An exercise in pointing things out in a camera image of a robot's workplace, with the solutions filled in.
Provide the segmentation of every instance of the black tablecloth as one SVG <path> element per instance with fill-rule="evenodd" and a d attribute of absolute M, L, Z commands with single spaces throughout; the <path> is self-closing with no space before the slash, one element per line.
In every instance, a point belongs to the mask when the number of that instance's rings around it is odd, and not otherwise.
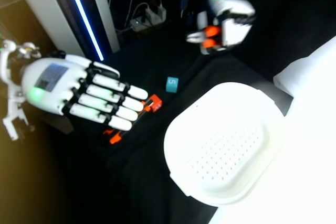
<path fill-rule="evenodd" d="M 101 143 L 102 125 L 70 117 L 82 144 L 94 150 L 103 166 L 112 223 L 205 224 L 211 219 L 216 208 L 186 197 L 170 179 L 163 140 L 170 122 L 213 86 L 248 84 L 270 96 L 283 114 L 292 100 L 231 54 L 201 56 L 175 29 L 157 32 L 107 61 L 131 84 L 158 94 L 161 110 L 147 115 L 113 146 Z M 167 76 L 180 79 L 177 94 L 164 91 Z"/>

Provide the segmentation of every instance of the teal block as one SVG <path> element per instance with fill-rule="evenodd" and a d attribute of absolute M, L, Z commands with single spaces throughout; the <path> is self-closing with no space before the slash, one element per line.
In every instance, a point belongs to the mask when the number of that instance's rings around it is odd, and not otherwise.
<path fill-rule="evenodd" d="M 166 84 L 166 92 L 176 93 L 178 87 L 178 78 L 168 77 Z"/>

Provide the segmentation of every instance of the white plastic colander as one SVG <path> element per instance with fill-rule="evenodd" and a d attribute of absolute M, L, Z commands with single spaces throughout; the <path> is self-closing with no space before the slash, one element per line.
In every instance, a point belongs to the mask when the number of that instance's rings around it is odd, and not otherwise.
<path fill-rule="evenodd" d="M 283 118 L 259 90 L 230 82 L 215 86 L 166 132 L 171 178 L 208 205 L 243 199 L 283 144 Z"/>

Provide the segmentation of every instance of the power strip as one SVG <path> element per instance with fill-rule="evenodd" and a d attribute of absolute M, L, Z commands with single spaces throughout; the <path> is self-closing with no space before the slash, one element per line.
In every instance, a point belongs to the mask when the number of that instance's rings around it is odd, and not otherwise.
<path fill-rule="evenodd" d="M 130 24 L 134 31 L 142 31 L 150 27 L 156 26 L 166 21 L 166 9 L 163 6 L 159 6 L 156 14 L 150 8 L 145 10 L 146 20 L 141 22 L 142 17 L 134 18 L 130 21 Z"/>

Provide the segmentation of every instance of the led light strip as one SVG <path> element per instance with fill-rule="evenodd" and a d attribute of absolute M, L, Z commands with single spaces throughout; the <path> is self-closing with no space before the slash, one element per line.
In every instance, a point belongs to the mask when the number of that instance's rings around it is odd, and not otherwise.
<path fill-rule="evenodd" d="M 97 54 L 98 54 L 98 56 L 99 56 L 99 59 L 100 59 L 101 61 L 103 61 L 103 60 L 104 60 L 103 54 L 102 54 L 101 51 L 100 51 L 100 48 L 99 48 L 99 46 L 98 46 L 96 37 L 95 37 L 95 35 L 93 34 L 91 25 L 90 25 L 90 23 L 89 23 L 88 17 L 87 17 L 86 14 L 85 14 L 85 11 L 84 11 L 84 8 L 83 8 L 83 6 L 82 6 L 82 3 L 81 3 L 80 0 L 75 0 L 75 1 L 76 1 L 76 4 L 77 4 L 77 7 L 78 7 L 78 9 L 79 9 L 80 15 L 82 16 L 82 19 L 83 19 L 83 21 L 84 21 L 84 23 L 85 23 L 86 29 L 88 30 L 89 35 L 90 35 L 90 38 L 91 38 L 91 40 L 92 40 L 92 42 L 93 42 L 93 44 L 94 44 L 94 46 L 95 46 L 95 49 L 96 49 Z"/>

